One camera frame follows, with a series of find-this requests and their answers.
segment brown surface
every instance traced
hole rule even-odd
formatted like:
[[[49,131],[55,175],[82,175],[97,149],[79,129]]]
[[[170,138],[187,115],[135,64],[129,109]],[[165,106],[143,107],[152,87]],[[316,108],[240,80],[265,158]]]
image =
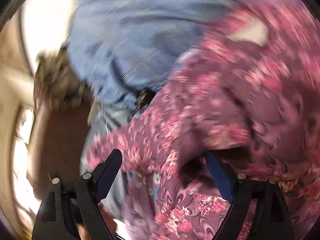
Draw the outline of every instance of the brown surface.
[[[61,112],[41,105],[28,149],[28,179],[37,198],[42,198],[50,183],[48,173],[57,172],[64,181],[79,177],[89,111],[90,104],[85,102]]]

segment round metal joint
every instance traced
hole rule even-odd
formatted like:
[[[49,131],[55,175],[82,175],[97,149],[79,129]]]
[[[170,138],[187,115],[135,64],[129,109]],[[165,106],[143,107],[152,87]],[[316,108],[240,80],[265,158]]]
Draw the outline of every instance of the round metal joint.
[[[271,184],[276,184],[276,183],[277,183],[276,179],[274,179],[274,178],[270,178],[270,179],[269,179],[269,182],[270,182]]]
[[[54,178],[51,182],[52,182],[52,184],[57,184],[57,183],[59,183],[59,178]]]
[[[82,178],[84,179],[90,179],[91,178],[91,173],[90,172],[87,172],[85,174],[82,175]]]
[[[238,173],[237,176],[238,176],[239,179],[245,179],[246,178],[246,175],[244,173],[242,173],[242,172]]]

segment blue garment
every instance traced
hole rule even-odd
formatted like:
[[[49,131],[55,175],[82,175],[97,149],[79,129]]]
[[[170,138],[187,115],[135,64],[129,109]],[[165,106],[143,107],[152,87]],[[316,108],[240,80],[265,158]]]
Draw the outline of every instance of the blue garment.
[[[134,109],[139,92],[161,89],[177,57],[234,0],[77,0],[68,55],[78,78],[106,105]]]

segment purple floral fabric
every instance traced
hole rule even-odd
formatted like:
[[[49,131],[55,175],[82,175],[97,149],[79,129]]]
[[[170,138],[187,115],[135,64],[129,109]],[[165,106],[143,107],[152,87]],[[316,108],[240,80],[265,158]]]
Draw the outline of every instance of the purple floral fabric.
[[[266,45],[227,38],[252,19],[268,27]],[[132,239],[212,239],[229,204],[203,164],[208,150],[237,172],[276,178],[295,239],[306,235],[320,214],[319,30],[301,0],[242,1],[206,24],[203,40],[180,57],[182,68],[141,116],[95,138],[92,168],[114,148],[123,153]],[[194,159],[201,168],[192,177]],[[239,240],[254,209],[252,202]]]

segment flower pattern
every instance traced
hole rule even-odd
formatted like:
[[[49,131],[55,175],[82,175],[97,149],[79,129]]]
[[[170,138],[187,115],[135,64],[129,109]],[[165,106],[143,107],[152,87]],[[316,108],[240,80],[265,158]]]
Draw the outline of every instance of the flower pattern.
[[[268,28],[265,46],[227,38],[253,18]],[[231,148],[236,153],[223,158],[237,172],[277,179],[296,240],[307,234],[320,215],[319,31],[301,0],[245,0],[207,23],[142,115],[94,139],[90,167],[118,148],[121,171],[134,174],[124,211],[132,239],[211,239],[230,205],[206,169],[187,185],[180,171],[205,151]],[[254,209],[238,240],[253,216]]]

